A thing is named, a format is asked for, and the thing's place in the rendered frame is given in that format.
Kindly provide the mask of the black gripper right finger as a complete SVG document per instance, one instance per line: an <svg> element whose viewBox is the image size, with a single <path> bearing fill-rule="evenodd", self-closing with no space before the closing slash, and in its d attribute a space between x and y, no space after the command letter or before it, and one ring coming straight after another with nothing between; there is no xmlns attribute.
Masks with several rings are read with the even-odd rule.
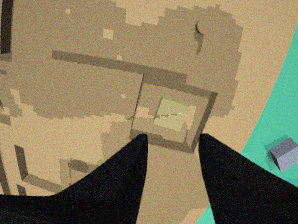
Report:
<svg viewBox="0 0 298 224"><path fill-rule="evenodd" d="M298 186L209 133L200 135L198 152L216 224L298 224Z"/></svg>

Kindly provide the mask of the grey-lavender cube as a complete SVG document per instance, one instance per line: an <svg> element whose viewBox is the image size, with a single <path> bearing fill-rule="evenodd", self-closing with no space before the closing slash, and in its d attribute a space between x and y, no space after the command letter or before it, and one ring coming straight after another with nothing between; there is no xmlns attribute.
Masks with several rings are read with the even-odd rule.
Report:
<svg viewBox="0 0 298 224"><path fill-rule="evenodd" d="M269 151L279 172L283 172L298 163L298 144L291 137L287 137L285 141L275 145Z"/></svg>

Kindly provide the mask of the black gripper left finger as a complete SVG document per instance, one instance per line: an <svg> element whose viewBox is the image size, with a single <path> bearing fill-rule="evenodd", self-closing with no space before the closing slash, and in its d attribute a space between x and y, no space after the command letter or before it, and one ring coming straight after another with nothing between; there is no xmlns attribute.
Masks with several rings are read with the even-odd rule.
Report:
<svg viewBox="0 0 298 224"><path fill-rule="evenodd" d="M140 133L63 192L0 194L0 224L136 224L146 167L148 135Z"/></svg>

